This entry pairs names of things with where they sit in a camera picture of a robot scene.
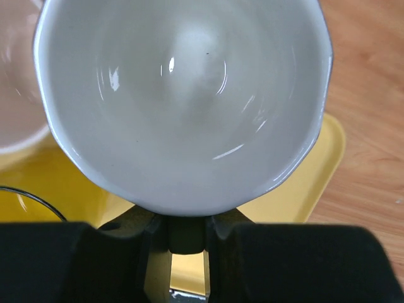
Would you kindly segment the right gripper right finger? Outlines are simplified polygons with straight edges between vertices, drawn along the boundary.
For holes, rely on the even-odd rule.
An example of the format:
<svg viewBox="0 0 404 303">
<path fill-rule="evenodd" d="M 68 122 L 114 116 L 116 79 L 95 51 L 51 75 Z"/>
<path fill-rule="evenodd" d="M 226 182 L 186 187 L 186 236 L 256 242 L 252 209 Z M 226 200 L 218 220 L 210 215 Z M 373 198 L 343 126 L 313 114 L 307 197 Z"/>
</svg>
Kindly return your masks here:
<svg viewBox="0 0 404 303">
<path fill-rule="evenodd" d="M 402 302 L 377 238 L 350 225 L 206 220 L 210 302 Z"/>
</svg>

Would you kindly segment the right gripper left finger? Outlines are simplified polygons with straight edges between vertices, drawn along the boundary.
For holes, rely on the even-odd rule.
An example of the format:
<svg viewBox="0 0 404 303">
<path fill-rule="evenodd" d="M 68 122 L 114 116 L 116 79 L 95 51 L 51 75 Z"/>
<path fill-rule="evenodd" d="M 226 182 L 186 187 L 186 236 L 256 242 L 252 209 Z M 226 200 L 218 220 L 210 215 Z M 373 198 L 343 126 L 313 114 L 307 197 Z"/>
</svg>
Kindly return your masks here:
<svg viewBox="0 0 404 303">
<path fill-rule="evenodd" d="M 1 225 L 2 302 L 168 302 L 165 219 L 137 206 L 85 222 Z"/>
</svg>

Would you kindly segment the yellow cup black handle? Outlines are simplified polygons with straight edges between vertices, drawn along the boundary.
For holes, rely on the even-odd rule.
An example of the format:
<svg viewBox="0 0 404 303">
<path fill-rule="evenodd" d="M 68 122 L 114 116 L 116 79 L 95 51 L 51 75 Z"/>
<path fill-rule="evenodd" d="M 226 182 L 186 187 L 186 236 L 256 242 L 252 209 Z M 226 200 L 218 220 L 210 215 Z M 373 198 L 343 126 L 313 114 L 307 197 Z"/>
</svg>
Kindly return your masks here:
<svg viewBox="0 0 404 303">
<path fill-rule="evenodd" d="M 14 222 L 67 222 L 67 219 L 44 199 L 21 189 L 1 186 L 1 223 Z"/>
</svg>

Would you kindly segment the white cup green handle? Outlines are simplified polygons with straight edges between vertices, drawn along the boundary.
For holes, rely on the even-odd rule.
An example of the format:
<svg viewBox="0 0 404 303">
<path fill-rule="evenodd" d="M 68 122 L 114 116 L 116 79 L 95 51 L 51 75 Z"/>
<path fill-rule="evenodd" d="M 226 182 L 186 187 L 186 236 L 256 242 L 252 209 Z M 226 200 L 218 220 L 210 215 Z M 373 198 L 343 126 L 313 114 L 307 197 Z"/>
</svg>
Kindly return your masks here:
<svg viewBox="0 0 404 303">
<path fill-rule="evenodd" d="M 33 61 L 70 161 L 195 254 L 312 150 L 333 48 L 318 1 L 45 1 Z"/>
</svg>

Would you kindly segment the pink translucent cup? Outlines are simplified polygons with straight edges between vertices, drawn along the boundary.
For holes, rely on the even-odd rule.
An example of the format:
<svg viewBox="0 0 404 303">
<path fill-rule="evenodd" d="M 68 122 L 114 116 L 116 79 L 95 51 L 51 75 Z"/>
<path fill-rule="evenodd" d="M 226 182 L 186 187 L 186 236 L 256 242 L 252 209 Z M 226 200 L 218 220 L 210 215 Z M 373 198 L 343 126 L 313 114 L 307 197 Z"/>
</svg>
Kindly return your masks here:
<svg viewBox="0 0 404 303">
<path fill-rule="evenodd" d="M 33 63 L 43 1 L 1 1 L 1 169 L 31 155 L 49 135 Z"/>
</svg>

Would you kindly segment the yellow plastic tray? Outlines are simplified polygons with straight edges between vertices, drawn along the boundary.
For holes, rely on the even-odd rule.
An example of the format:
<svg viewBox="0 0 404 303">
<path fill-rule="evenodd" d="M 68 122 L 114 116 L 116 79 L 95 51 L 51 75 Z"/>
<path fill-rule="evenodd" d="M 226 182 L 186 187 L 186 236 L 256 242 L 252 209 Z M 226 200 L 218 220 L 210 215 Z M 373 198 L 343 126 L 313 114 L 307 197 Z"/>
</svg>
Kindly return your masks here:
<svg viewBox="0 0 404 303">
<path fill-rule="evenodd" d="M 256 223 L 303 223 L 319 201 L 345 151 L 339 122 L 325 115 L 319 138 L 292 175 L 276 189 L 239 207 Z M 31 155 L 1 169 L 1 184 L 32 193 L 66 218 L 96 227 L 131 204 L 90 182 L 51 137 Z"/>
</svg>

